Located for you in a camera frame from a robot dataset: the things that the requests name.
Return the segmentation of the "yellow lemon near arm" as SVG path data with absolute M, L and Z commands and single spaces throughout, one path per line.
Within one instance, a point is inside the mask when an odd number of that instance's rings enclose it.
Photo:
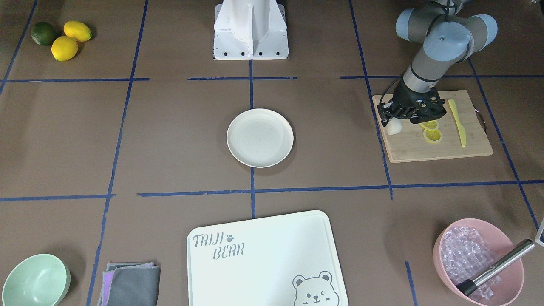
M 56 61 L 67 61 L 76 56 L 79 50 L 78 42 L 73 37 L 60 36 L 51 46 L 51 52 Z

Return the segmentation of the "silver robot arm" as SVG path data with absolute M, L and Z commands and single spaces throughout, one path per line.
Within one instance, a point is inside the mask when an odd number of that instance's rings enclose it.
M 420 8 L 404 10 L 396 21 L 396 34 L 421 48 L 400 75 L 392 97 L 380 101 L 377 112 L 383 127 L 393 119 L 412 124 L 438 120 L 447 113 L 436 84 L 449 68 L 492 43 L 497 21 L 480 14 L 457 16 L 466 0 L 427 0 Z

